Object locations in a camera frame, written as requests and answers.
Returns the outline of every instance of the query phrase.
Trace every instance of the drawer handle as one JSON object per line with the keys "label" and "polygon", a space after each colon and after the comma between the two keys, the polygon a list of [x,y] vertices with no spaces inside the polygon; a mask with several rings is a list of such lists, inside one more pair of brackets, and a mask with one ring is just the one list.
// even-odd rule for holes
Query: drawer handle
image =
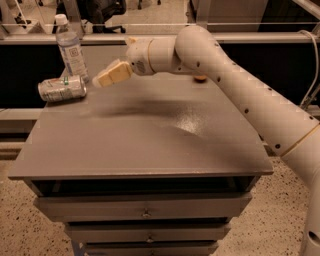
{"label": "drawer handle", "polygon": [[148,237],[147,241],[148,244],[152,244],[154,242],[154,240],[152,239],[151,236]]}
{"label": "drawer handle", "polygon": [[151,218],[151,214],[149,213],[148,209],[144,210],[144,213],[141,214],[141,217],[144,218],[144,219]]}

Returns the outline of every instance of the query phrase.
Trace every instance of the soda can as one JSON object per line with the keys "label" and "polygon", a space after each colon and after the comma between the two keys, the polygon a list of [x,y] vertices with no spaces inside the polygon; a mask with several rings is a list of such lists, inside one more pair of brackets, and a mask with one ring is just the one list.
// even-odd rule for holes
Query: soda can
{"label": "soda can", "polygon": [[57,102],[84,97],[87,93],[85,82],[79,76],[64,76],[47,79],[38,84],[42,100]]}

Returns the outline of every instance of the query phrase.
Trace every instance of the plastic bottle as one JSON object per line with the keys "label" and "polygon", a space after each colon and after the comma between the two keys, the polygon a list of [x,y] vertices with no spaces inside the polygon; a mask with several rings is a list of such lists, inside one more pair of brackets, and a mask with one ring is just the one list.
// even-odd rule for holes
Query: plastic bottle
{"label": "plastic bottle", "polygon": [[85,83],[89,82],[88,69],[77,33],[69,26],[66,15],[58,14],[55,19],[58,26],[56,39],[69,75],[80,75]]}

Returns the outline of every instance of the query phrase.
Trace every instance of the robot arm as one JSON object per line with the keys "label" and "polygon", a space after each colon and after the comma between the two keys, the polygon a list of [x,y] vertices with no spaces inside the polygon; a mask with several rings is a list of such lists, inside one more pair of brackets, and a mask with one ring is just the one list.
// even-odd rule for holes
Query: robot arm
{"label": "robot arm", "polygon": [[139,40],[129,45],[127,57],[138,75],[192,71],[219,86],[310,189],[301,255],[320,255],[319,121],[233,62],[202,27],[186,27],[175,39]]}

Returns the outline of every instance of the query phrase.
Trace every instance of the table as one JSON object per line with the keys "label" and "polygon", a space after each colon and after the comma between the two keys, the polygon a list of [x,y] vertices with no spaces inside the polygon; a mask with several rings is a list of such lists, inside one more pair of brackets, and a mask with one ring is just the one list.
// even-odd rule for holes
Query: table
{"label": "table", "polygon": [[[89,75],[125,46],[85,46]],[[89,255],[208,255],[272,174],[260,138],[211,81],[156,74],[47,104],[9,178]]]}

